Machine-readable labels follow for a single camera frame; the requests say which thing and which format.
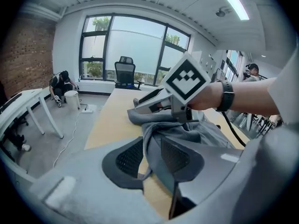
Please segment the floor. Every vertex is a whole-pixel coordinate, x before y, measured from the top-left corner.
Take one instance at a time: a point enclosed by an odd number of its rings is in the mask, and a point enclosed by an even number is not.
[[[67,159],[73,153],[84,149],[89,133],[93,128],[93,124],[108,97],[109,96],[86,94],[79,95],[79,99],[82,99],[81,104],[96,105],[96,112],[81,113],[78,115],[77,129],[74,134],[74,139],[69,143],[67,149],[61,153],[57,163]],[[23,169],[27,170],[29,175],[35,178],[40,177],[52,169],[53,163],[59,152],[72,138],[76,117],[77,114],[80,113],[80,111],[70,110],[67,107],[67,104],[63,104],[61,108],[58,108],[53,100],[47,99],[46,103],[58,128],[60,128],[64,135],[63,139],[58,137],[48,118],[45,116],[43,108],[39,105],[33,110],[33,113],[41,127],[44,129],[45,134],[42,135],[39,132],[29,115],[26,116],[29,126],[21,125],[18,130],[19,134],[25,136],[27,144],[31,145],[31,151],[18,152],[14,145],[9,141],[6,141],[4,144],[7,150],[15,158],[16,162]]]
[[[238,127],[243,132],[243,134],[245,134],[250,140],[257,138],[259,136],[259,130],[261,129],[261,126],[258,126],[255,123],[252,123],[250,131],[247,131],[247,129],[246,129],[246,122],[244,122],[242,124],[242,126],[239,127],[239,125],[242,123],[243,120],[244,120],[244,116],[240,115],[234,121],[234,125],[236,127]]]

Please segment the white desk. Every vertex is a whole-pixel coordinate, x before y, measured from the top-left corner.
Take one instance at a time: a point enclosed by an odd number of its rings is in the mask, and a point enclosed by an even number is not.
[[[54,119],[52,118],[50,111],[48,110],[48,107],[46,105],[46,102],[44,100],[44,97],[42,97],[41,92],[43,89],[35,89],[35,90],[28,90],[28,91],[22,91],[22,95],[18,97],[14,102],[12,102],[2,114],[0,114],[0,139],[2,138],[5,130],[9,127],[9,125],[13,122],[15,118],[17,118],[22,112],[23,108],[26,107],[29,115],[33,119],[33,122],[36,124],[39,131],[44,135],[43,128],[39,125],[37,122],[37,119],[35,118],[30,103],[32,100],[38,98],[40,104],[42,105],[43,109],[46,112],[47,117],[50,120],[50,123],[52,124],[54,130],[57,132],[58,136],[62,139],[64,136],[58,129]],[[0,150],[0,157],[2,161],[6,164],[7,167],[9,167],[11,170],[13,170],[16,174],[23,176],[25,179],[33,180],[31,176],[26,175],[27,171],[19,167],[17,164],[15,164],[12,160],[10,160],[6,154],[3,153],[2,150]]]

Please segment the white cable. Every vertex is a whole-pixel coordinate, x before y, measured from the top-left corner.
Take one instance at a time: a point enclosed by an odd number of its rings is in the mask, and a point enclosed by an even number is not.
[[[76,131],[76,129],[77,129],[78,116],[79,116],[80,113],[78,113],[77,118],[76,118],[75,129],[74,129],[74,131],[73,131],[73,137],[71,138],[70,141],[67,142],[67,144],[66,144],[66,146],[64,147],[64,149],[60,151],[58,157],[56,158],[56,160],[55,160],[54,163],[53,163],[53,168],[54,168],[54,166],[55,166],[55,163],[56,163],[57,160],[59,159],[60,154],[61,154],[64,150],[66,150],[66,148],[67,148],[67,146],[69,145],[69,143],[74,139],[74,134],[75,134],[75,131]]]

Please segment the black wristband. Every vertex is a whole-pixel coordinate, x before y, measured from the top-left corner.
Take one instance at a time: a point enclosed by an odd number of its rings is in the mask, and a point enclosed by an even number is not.
[[[219,82],[221,82],[223,86],[223,95],[220,106],[217,108],[216,111],[225,112],[231,107],[234,101],[235,93],[233,91],[232,85],[229,82],[225,80],[220,80]]]

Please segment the gray cloth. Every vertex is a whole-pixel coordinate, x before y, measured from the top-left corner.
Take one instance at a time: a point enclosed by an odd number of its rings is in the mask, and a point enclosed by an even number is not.
[[[242,82],[250,82],[250,81],[259,81],[259,77],[255,77],[255,76],[250,76],[248,78],[246,78],[245,80],[243,80]]]
[[[199,112],[199,116],[201,117],[199,122],[182,124],[172,117],[170,110],[154,114],[138,114],[135,109],[128,110],[130,121],[142,126],[143,148],[149,163],[149,168],[142,180],[145,180],[153,170],[168,190],[173,191],[172,175],[161,157],[162,136],[210,146],[234,148],[215,124],[205,120],[203,112]]]

